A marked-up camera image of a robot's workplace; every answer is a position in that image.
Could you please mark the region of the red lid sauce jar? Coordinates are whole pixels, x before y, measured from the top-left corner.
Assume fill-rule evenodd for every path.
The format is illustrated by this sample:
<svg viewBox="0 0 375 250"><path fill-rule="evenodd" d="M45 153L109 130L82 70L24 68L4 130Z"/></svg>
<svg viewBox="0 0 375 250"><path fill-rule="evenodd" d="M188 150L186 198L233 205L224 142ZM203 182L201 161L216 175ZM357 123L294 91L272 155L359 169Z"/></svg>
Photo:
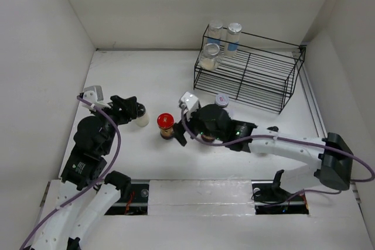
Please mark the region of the red lid sauce jar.
<svg viewBox="0 0 375 250"><path fill-rule="evenodd" d="M157 125L160 130L161 137L169 140L173 138L174 118L170 113L162 113L158 116Z"/></svg>
<svg viewBox="0 0 375 250"><path fill-rule="evenodd" d="M215 137L212 137L212 136L206 136L204 134L201 134L200 135L201 139L204 141L204 142L207 142L207 143L212 143L215 141Z"/></svg>

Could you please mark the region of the black cap white grinder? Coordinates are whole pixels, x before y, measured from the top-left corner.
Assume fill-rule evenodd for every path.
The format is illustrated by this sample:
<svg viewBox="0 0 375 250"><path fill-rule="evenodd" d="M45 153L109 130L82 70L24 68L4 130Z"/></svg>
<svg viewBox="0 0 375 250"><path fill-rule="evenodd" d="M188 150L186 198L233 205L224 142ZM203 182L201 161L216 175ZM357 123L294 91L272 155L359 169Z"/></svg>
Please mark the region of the black cap white grinder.
<svg viewBox="0 0 375 250"><path fill-rule="evenodd" d="M135 120L139 127L145 127L149 124L149 115L143 104L137 103L137 118Z"/></svg>

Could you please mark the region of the red label spice jar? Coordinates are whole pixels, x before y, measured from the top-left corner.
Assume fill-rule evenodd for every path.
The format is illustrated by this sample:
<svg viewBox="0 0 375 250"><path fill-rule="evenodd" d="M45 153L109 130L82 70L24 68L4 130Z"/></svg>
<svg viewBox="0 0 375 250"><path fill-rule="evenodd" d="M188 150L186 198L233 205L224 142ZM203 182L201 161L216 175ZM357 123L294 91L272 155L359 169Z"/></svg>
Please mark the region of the red label spice jar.
<svg viewBox="0 0 375 250"><path fill-rule="evenodd" d="M229 105L230 100L229 100L229 97L227 95L225 95L223 93L218 93L215 96L215 101L214 102L218 106L225 108L225 107L227 107Z"/></svg>

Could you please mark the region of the clear glass jar white powder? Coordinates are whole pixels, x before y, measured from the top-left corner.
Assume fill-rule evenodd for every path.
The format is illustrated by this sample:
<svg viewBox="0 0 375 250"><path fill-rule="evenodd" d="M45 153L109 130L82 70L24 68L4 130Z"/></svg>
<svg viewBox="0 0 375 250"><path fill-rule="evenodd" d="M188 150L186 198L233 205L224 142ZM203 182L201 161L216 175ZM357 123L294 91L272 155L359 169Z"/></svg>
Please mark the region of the clear glass jar white powder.
<svg viewBox="0 0 375 250"><path fill-rule="evenodd" d="M220 46L216 43L206 43L199 54L199 65L208 71L213 71L221 63Z"/></svg>

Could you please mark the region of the silver lid blue label shaker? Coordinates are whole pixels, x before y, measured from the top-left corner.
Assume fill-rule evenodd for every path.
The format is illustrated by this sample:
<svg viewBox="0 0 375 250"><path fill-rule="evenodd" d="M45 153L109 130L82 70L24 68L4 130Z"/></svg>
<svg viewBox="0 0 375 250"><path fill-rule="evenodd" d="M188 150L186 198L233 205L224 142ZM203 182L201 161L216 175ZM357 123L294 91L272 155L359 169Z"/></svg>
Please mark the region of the silver lid blue label shaker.
<svg viewBox="0 0 375 250"><path fill-rule="evenodd" d="M239 23L230 23L227 27L224 44L224 55L233 57L238 48L242 26Z"/></svg>

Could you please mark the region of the black cap brown grinder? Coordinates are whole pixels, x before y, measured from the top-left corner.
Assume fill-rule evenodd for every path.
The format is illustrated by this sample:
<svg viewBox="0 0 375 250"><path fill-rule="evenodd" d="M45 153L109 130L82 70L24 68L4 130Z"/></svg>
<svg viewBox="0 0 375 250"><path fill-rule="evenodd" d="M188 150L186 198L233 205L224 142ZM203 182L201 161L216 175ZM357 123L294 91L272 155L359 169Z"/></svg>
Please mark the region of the black cap brown grinder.
<svg viewBox="0 0 375 250"><path fill-rule="evenodd" d="M273 131L273 132L279 131L279 128L277 126L271 126L271 127L268 127L267 129L270 130L270 131Z"/></svg>

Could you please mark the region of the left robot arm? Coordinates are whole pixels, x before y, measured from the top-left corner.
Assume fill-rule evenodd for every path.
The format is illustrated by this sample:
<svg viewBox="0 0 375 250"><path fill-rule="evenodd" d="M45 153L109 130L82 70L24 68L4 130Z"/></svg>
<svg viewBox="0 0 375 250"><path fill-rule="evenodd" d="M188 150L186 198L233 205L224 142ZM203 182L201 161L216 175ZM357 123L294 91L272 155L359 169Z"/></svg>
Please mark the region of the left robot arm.
<svg viewBox="0 0 375 250"><path fill-rule="evenodd" d="M74 146L60 175L55 208L31 231L21 249L82 249L105 213L117 201L130 196L131 178L112 170L108 163L113 142L121 148L118 127L145 112L135 96L117 95L109 104L97 99L93 91L77 96L91 112L83 118L74 135Z"/></svg>

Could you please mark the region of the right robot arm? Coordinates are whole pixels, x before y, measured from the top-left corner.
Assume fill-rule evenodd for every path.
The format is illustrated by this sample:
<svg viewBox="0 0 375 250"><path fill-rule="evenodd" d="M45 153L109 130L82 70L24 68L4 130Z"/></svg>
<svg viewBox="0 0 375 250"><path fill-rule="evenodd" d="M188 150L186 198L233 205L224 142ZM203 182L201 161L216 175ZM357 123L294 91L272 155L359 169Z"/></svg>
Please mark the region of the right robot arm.
<svg viewBox="0 0 375 250"><path fill-rule="evenodd" d="M352 151L343 138L328 133L325 138L293 138L280 133L278 128L264 128L256 124L231 119L216 104L204 107L179 105L181 120L173 126L174 137L182 145L184 136L207 146L223 146L236 152L268 154L301 162L293 170L276 172L271 185L272 195L283 200L290 194L323 185L337 192L350 188Z"/></svg>

